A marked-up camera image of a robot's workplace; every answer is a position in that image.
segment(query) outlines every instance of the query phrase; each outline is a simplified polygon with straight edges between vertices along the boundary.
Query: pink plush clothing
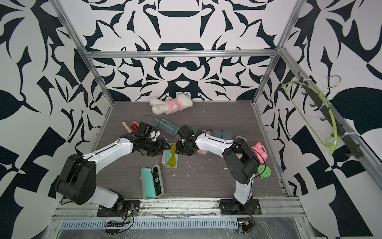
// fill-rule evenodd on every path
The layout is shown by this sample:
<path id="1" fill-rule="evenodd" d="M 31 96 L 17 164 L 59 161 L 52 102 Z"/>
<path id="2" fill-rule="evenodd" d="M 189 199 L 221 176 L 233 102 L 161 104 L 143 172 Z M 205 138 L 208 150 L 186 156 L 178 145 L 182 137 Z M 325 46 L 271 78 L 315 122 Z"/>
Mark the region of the pink plush clothing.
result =
<path id="1" fill-rule="evenodd" d="M 167 104 L 167 107 L 168 107 L 168 111 L 170 114 L 174 113 L 174 112 L 177 112 L 177 111 L 182 111 L 184 110 L 185 106 L 182 104 L 182 102 L 180 102 L 180 100 L 178 100 L 177 98 L 175 99 L 169 99 L 166 101 L 166 104 Z M 172 107 L 174 106 L 174 104 L 177 104 L 179 105 L 179 109 L 177 111 L 174 111 L 172 109 Z"/>

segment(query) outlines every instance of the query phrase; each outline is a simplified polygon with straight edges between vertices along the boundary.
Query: metal hook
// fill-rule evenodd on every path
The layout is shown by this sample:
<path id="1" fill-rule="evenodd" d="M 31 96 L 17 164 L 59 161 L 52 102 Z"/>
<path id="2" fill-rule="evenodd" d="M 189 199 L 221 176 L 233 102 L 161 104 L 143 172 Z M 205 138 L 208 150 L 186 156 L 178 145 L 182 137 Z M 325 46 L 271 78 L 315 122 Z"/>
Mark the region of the metal hook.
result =
<path id="1" fill-rule="evenodd" d="M 324 93 L 327 89 L 329 89 L 329 88 L 334 88 L 334 87 L 338 86 L 338 85 L 341 83 L 341 77 L 340 77 L 339 75 L 332 75 L 332 76 L 330 76 L 330 77 L 327 77 L 327 79 L 330 79 L 330 78 L 335 77 L 335 76 L 338 77 L 338 78 L 340 79 L 340 81 L 338 82 L 338 84 L 335 85 L 335 86 L 329 86 L 328 88 L 326 88 L 325 90 L 323 90 L 323 91 L 321 92 L 321 94 Z"/>

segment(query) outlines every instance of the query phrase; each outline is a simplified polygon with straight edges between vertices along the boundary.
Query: white plush toy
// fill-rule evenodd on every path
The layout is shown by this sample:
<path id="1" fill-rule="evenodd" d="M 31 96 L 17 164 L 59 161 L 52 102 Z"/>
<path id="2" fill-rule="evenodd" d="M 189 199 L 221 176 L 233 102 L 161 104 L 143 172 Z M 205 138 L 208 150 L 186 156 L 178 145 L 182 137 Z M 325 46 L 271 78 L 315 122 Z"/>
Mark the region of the white plush toy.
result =
<path id="1" fill-rule="evenodd" d="M 166 101 L 153 97 L 150 99 L 150 105 L 152 106 L 152 112 L 154 114 L 172 114 L 191 107 L 193 104 L 189 96 L 179 94 L 175 99 L 167 97 Z"/>

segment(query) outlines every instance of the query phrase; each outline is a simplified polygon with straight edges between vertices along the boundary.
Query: white robot arm segment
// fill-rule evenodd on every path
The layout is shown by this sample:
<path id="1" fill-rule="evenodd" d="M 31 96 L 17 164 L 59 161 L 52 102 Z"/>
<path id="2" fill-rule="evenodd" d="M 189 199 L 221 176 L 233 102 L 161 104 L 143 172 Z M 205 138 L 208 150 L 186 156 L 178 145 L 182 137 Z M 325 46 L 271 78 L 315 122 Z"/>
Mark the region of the white robot arm segment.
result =
<path id="1" fill-rule="evenodd" d="M 94 161 L 97 165 L 97 174 L 104 167 L 111 164 L 120 157 L 127 155 L 133 151 L 133 143 L 127 138 L 120 138 L 97 151 L 84 154 L 83 158 L 88 161 Z"/>
<path id="2" fill-rule="evenodd" d="M 200 150 L 207 150 L 219 155 L 220 157 L 223 157 L 223 152 L 225 149 L 232 146 L 232 142 L 233 140 L 223 140 L 221 138 L 206 134 L 199 135 L 195 140 L 196 146 Z"/>

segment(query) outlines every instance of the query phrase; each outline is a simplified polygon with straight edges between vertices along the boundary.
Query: black connector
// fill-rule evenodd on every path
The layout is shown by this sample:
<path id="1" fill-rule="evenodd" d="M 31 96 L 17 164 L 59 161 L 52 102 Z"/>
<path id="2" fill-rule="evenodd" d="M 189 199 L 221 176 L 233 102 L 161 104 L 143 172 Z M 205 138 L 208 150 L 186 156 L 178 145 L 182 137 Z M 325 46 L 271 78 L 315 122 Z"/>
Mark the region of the black connector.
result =
<path id="1" fill-rule="evenodd" d="M 241 229 L 243 230 L 244 234 L 249 233 L 252 230 L 253 223 L 245 222 L 241 224 Z"/>
<path id="2" fill-rule="evenodd" d="M 106 228 L 123 228 L 125 225 L 129 224 L 130 221 L 127 222 L 121 222 L 121 223 L 115 223 L 115 222 L 108 222 L 106 223 Z"/>

